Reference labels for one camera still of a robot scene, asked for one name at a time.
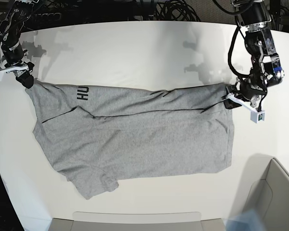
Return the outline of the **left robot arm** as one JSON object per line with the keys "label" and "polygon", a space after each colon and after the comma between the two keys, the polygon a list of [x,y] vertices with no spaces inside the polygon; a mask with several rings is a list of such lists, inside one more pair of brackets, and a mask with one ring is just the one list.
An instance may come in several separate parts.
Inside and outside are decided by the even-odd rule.
{"label": "left robot arm", "polygon": [[[256,102],[263,101],[268,88],[280,84],[284,77],[271,30],[267,25],[271,16],[262,0],[233,0],[231,3],[235,11],[230,12],[230,15],[235,17],[237,27],[227,61],[237,81],[226,88],[224,105],[231,110],[249,102],[251,107],[259,112],[262,107]],[[243,26],[247,28],[244,36],[245,48],[251,55],[252,67],[249,74],[239,73],[232,65],[236,37]]]}

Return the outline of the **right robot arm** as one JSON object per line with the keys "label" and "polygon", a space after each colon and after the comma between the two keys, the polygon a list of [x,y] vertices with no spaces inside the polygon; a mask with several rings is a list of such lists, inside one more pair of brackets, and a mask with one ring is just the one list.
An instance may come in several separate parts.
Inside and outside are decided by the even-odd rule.
{"label": "right robot arm", "polygon": [[0,15],[0,81],[4,74],[13,73],[25,88],[33,86],[34,64],[23,61],[27,50],[22,48],[19,38],[24,22],[40,6],[40,0],[14,0],[8,12]]}

